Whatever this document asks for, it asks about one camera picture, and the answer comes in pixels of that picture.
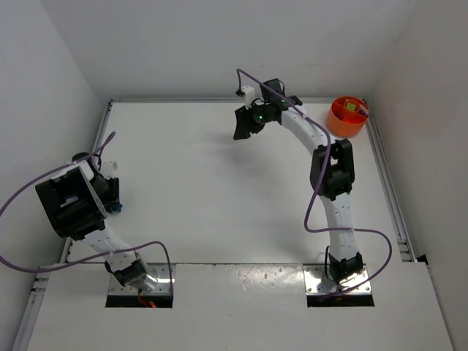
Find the purple round lego piece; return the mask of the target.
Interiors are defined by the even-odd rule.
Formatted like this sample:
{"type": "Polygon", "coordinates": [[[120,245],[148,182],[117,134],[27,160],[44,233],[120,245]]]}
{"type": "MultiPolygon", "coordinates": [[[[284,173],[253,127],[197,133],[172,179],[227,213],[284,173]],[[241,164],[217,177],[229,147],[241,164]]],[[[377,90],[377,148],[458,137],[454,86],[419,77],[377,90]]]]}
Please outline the purple round lego piece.
{"type": "Polygon", "coordinates": [[[360,110],[358,111],[358,113],[365,118],[369,117],[369,111],[364,107],[360,107],[360,110]]]}

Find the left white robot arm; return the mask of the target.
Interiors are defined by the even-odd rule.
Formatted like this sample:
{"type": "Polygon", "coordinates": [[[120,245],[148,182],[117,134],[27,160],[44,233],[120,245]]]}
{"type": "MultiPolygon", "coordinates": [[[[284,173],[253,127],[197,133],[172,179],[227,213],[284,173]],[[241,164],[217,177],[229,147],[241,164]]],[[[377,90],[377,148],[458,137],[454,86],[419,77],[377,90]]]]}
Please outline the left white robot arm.
{"type": "Polygon", "coordinates": [[[148,291],[146,262],[105,224],[109,214],[121,212],[119,179],[101,174],[86,155],[74,155],[71,164],[37,184],[39,201],[58,236],[103,253],[106,270],[121,286],[148,291]]]}

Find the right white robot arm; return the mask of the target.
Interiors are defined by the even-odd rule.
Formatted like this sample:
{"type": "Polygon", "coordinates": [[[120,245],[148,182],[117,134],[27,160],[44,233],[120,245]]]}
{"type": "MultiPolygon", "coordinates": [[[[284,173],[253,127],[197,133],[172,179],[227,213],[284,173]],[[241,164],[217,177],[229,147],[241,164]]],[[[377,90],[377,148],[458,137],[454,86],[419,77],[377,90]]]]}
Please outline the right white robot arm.
{"type": "Polygon", "coordinates": [[[278,79],[260,85],[262,96],[251,86],[240,85],[236,94],[244,106],[235,110],[234,140],[245,140],[276,122],[289,130],[312,156],[309,181],[311,201],[320,198],[328,223],[329,248],[325,276],[335,284],[362,270],[363,258],[355,242],[350,193],[355,181],[352,144],[335,140],[313,121],[295,96],[286,96],[278,79]]]}

